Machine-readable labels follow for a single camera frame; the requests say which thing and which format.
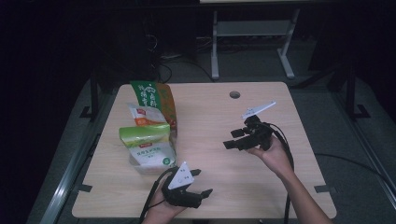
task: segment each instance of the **metal frame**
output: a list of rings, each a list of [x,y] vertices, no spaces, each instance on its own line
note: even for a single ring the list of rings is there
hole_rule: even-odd
[[[217,52],[218,36],[284,35],[286,37],[285,43],[281,49],[277,50],[277,53],[280,61],[282,62],[286,77],[293,79],[294,73],[291,69],[287,52],[299,13],[299,8],[294,9],[290,21],[218,21],[218,12],[214,11],[211,53],[212,78],[219,79],[219,61]]]

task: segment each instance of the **hole in table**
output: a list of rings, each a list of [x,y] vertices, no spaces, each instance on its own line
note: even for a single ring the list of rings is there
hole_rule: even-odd
[[[230,97],[233,99],[238,99],[241,96],[241,93],[239,91],[231,91],[230,92]]]

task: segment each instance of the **person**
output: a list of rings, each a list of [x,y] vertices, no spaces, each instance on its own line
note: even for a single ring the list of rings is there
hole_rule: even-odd
[[[280,178],[290,196],[300,223],[332,223],[294,173],[279,139],[272,136],[271,147],[266,151],[262,148],[254,147],[248,149],[247,152],[260,158]],[[146,218],[143,220],[144,224],[166,224],[186,209],[186,207],[173,206],[164,201],[161,188],[154,194],[151,204],[157,205],[152,206],[148,210]]]

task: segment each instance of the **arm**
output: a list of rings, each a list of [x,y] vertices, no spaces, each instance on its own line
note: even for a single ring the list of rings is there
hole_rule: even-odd
[[[301,223],[332,223],[293,172],[280,141],[272,136],[271,143],[267,151],[254,147],[247,152],[259,157],[280,178]]]

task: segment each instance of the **dark background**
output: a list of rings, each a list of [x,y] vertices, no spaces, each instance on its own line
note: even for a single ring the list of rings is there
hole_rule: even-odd
[[[312,69],[356,58],[358,77],[396,120],[392,1],[305,7],[294,38],[312,35]],[[92,72],[106,90],[130,79],[154,80],[150,66],[168,49],[193,58],[195,35],[210,35],[211,13],[80,13],[73,1],[0,1],[0,220],[24,223],[79,91]],[[244,13],[238,16],[248,17]],[[148,52],[147,31],[161,39]]]

